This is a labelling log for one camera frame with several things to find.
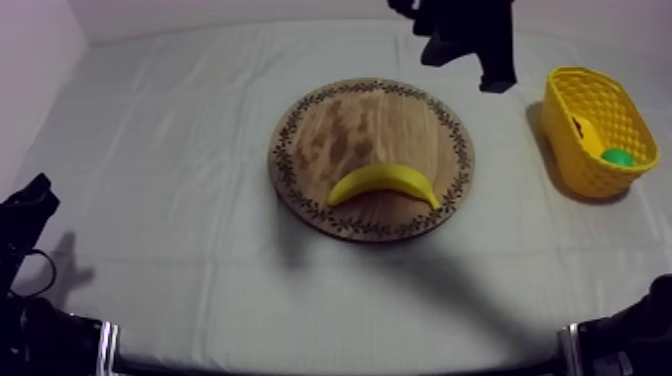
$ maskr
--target wooden board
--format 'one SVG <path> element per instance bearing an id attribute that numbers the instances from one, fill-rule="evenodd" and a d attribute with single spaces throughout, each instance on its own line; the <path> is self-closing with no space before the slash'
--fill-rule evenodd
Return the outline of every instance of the wooden board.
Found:
<path id="1" fill-rule="evenodd" d="M 331 188 L 373 163 L 420 171 L 441 208 L 395 192 L 369 192 L 330 207 Z M 471 186 L 474 150 L 460 120 L 424 91 L 383 79 L 336 82 L 296 102 L 273 134 L 271 180 L 302 219 L 339 238 L 392 241 L 447 220 Z"/>

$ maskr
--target green ball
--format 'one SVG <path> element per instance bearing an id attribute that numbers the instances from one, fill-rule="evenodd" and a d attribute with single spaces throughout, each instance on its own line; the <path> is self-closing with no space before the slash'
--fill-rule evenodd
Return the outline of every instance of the green ball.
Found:
<path id="1" fill-rule="evenodd" d="M 635 165 L 635 160 L 632 158 L 632 155 L 627 151 L 618 148 L 607 149 L 607 151 L 602 153 L 602 159 L 625 167 L 633 167 Z"/>

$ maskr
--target yellow basket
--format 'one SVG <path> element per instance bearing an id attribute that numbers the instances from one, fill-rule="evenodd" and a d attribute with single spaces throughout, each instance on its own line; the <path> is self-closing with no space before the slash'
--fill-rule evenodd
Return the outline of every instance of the yellow basket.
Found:
<path id="1" fill-rule="evenodd" d="M 625 191 L 658 163 L 658 147 L 625 89 L 581 67 L 548 75 L 542 125 L 567 186 L 579 195 L 606 198 Z M 611 148 L 635 161 L 625 167 L 602 159 Z"/>

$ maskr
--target yellow banana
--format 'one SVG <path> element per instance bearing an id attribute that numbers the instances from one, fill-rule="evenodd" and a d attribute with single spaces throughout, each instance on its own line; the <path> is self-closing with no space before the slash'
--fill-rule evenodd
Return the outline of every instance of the yellow banana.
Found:
<path id="1" fill-rule="evenodd" d="M 365 166 L 343 177 L 329 192 L 327 203 L 338 205 L 364 192 L 392 190 L 426 201 L 432 209 L 441 205 L 427 178 L 410 167 L 381 163 Z"/>

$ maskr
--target white tablecloth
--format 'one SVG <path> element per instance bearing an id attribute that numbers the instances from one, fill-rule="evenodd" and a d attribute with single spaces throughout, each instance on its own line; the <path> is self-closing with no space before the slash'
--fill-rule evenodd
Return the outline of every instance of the white tablecloth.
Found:
<path id="1" fill-rule="evenodd" d="M 483 94 L 476 57 L 423 67 L 425 40 L 410 29 L 262 24 L 93 48 L 16 183 L 45 171 L 62 200 L 40 246 L 72 255 L 60 274 L 64 309 L 121 325 L 121 351 L 133 359 L 327 374 L 466 370 L 549 352 L 556 329 L 634 303 L 670 271 L 670 62 L 516 34 L 519 84 Z M 620 202 L 577 202 L 549 175 L 529 124 L 559 65 L 623 82 L 659 142 L 659 167 Z M 415 241 L 371 250 L 326 237 L 296 220 L 269 182 L 267 147 L 284 111 L 356 77 L 428 91 L 473 140 L 468 200 Z"/>

